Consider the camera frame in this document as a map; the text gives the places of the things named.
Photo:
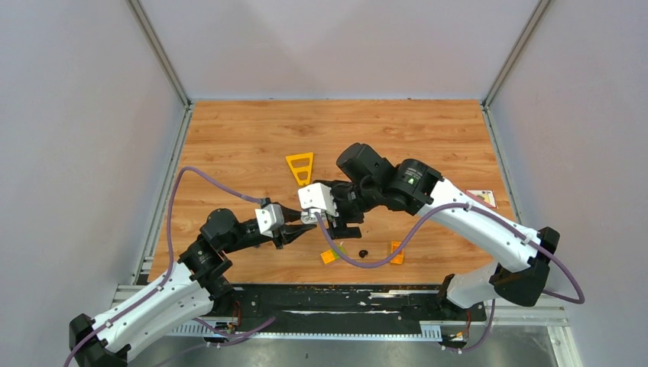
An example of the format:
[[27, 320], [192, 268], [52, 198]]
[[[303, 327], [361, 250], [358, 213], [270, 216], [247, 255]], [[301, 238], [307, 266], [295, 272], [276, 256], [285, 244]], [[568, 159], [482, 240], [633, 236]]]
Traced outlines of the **white earbud charging case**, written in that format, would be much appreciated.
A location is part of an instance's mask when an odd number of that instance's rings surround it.
[[300, 216], [300, 220], [303, 224], [307, 225], [316, 225], [319, 220], [317, 219], [317, 214], [316, 213], [309, 213], [309, 212], [302, 212]]

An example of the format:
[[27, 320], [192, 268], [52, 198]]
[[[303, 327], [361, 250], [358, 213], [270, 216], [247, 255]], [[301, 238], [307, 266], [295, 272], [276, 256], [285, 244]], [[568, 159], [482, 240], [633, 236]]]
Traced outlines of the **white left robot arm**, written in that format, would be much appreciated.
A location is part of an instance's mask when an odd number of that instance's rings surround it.
[[70, 322], [70, 354], [65, 365], [126, 366], [156, 340], [210, 311], [228, 314], [232, 285], [224, 273], [227, 255], [273, 242], [277, 248], [315, 228], [316, 218], [269, 203], [255, 217], [239, 221], [229, 209], [215, 209], [196, 240], [157, 279], [101, 314], [84, 313]]

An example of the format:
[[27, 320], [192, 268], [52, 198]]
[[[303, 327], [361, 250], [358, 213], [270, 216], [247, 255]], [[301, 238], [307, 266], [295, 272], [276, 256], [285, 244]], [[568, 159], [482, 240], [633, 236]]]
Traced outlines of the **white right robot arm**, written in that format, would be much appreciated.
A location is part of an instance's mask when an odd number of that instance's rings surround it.
[[441, 316], [452, 320], [474, 304], [495, 298], [522, 307], [536, 305], [549, 277], [549, 257], [559, 242], [556, 230], [515, 223], [422, 161], [406, 159], [393, 165], [367, 144], [349, 146], [336, 165], [348, 179], [320, 182], [337, 212], [328, 218], [333, 236], [360, 237], [357, 225], [365, 213], [383, 206], [437, 222], [494, 259], [475, 271], [445, 277], [436, 298]]

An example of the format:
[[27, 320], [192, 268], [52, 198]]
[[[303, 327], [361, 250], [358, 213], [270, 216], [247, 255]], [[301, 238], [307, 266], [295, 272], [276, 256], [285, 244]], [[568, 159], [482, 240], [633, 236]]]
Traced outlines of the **orange green toy brick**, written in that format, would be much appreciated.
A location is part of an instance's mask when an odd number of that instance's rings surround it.
[[[337, 245], [337, 248], [338, 248], [338, 250], [339, 250], [340, 252], [345, 253], [345, 249], [344, 249], [344, 247], [343, 247], [343, 243], [342, 243], [342, 242], [340, 242], [340, 243]], [[323, 263], [324, 265], [327, 265], [327, 264], [333, 263], [334, 261], [338, 260], [338, 259], [340, 258], [340, 256], [339, 256], [339, 254], [338, 254], [336, 251], [334, 251], [333, 249], [328, 249], [328, 250], [326, 250], [326, 251], [320, 253], [320, 258], [321, 258], [321, 260], [322, 260], [322, 263]]]

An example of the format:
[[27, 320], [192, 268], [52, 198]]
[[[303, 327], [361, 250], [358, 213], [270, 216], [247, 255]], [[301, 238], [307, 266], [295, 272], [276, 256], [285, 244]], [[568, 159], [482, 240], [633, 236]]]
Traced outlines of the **orange arch toy block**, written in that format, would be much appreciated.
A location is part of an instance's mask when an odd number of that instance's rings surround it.
[[394, 254], [392, 259], [390, 260], [391, 264], [394, 264], [394, 265], [402, 265], [403, 264], [404, 255], [403, 255], [403, 250], [400, 247], [401, 247], [401, 242], [392, 241], [390, 243], [391, 253]]

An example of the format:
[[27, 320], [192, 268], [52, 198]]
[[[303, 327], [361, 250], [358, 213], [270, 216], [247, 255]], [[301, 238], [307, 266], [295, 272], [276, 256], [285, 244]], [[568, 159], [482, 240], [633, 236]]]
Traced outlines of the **yellow triangular toy block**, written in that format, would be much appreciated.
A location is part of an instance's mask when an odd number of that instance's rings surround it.
[[287, 155], [285, 160], [299, 186], [305, 187], [311, 183], [314, 164], [313, 152]]

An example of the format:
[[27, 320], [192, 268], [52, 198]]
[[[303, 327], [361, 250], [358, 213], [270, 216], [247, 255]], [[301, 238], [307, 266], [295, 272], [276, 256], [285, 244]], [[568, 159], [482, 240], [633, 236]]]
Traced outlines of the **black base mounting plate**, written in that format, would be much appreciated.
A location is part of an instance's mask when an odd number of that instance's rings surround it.
[[206, 319], [248, 331], [273, 318], [266, 331], [304, 333], [415, 333], [423, 321], [486, 320], [483, 304], [461, 310], [438, 292], [437, 284], [236, 284]]

